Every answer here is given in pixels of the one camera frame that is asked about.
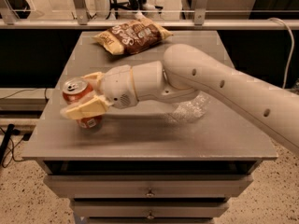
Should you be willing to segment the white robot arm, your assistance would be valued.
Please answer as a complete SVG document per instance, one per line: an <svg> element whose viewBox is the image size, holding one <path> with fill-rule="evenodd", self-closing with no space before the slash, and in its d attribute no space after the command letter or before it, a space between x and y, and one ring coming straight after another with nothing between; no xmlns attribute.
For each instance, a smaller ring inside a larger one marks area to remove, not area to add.
<svg viewBox="0 0 299 224"><path fill-rule="evenodd" d="M167 48L161 61L113 67L82 78L93 91L61 110L67 119L105 114L141 101L177 103L203 91L299 154L299 96L239 72L185 44Z"/></svg>

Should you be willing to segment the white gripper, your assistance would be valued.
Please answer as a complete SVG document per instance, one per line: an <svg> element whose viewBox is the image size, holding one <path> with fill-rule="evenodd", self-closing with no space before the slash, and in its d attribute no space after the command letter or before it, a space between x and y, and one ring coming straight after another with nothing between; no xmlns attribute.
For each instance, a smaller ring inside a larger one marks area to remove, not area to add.
<svg viewBox="0 0 299 224"><path fill-rule="evenodd" d="M95 90L106 96L94 95L82 98L60 111L66 119L85 119L105 114L110 108L110 102L118 109L137 105L133 82L133 69L129 65L118 66L110 69L105 74L94 72L83 76Z"/></svg>

